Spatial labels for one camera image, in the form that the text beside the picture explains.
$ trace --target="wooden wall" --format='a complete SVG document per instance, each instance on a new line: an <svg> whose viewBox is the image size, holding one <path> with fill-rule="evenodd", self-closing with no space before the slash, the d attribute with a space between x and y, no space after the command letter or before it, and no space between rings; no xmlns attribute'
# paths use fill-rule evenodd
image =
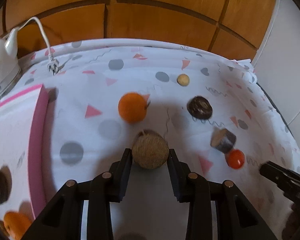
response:
<svg viewBox="0 0 300 240"><path fill-rule="evenodd" d="M95 38L141 38L253 58L275 0L7 0L0 35L31 16L52 45ZM18 55L45 47L35 24L18 33Z"/></svg>

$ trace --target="orange fruit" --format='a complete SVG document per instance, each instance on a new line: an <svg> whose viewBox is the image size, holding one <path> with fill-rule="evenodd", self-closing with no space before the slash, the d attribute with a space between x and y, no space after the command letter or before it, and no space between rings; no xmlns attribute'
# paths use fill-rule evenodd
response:
<svg viewBox="0 0 300 240"><path fill-rule="evenodd" d="M244 165L245 157L242 151L233 149L226 154L226 161L229 167L237 170Z"/></svg>
<svg viewBox="0 0 300 240"><path fill-rule="evenodd" d="M31 225L31 221L26 215L13 211L9 211L4 215L3 223L7 232L14 240L21 240Z"/></svg>
<svg viewBox="0 0 300 240"><path fill-rule="evenodd" d="M119 115L128 123L142 121L147 114L147 101L138 93L127 93L120 98Z"/></svg>

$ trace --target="tomato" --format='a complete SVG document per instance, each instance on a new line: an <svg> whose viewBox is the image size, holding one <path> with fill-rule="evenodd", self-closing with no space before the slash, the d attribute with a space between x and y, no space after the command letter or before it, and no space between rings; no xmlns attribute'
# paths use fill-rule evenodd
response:
<svg viewBox="0 0 300 240"><path fill-rule="evenodd" d="M229 167L237 170L244 165L245 157L242 151L233 149L226 154L226 161Z"/></svg>

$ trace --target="metal rivet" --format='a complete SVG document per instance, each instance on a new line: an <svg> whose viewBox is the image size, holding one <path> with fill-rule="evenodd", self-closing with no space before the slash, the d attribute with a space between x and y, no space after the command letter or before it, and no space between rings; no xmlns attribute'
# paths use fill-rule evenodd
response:
<svg viewBox="0 0 300 240"><path fill-rule="evenodd" d="M189 177L190 179L196 179L196 178L198 177L198 174L196 174L195 172L190 172L190 173L188 174L188 177Z"/></svg>
<svg viewBox="0 0 300 240"><path fill-rule="evenodd" d="M70 179L70 180L68 180L68 181L66 182L66 185L67 185L68 187L72 187L74 184L75 184L75 180L73 180L73 179Z"/></svg>
<svg viewBox="0 0 300 240"><path fill-rule="evenodd" d="M112 174L110 172L104 172L104 173L102 173L102 177L104 179L109 179L109 178L111 178L111 176L112 176Z"/></svg>
<svg viewBox="0 0 300 240"><path fill-rule="evenodd" d="M226 187L232 187L234 184L231 180L226 180L225 185L226 185Z"/></svg>

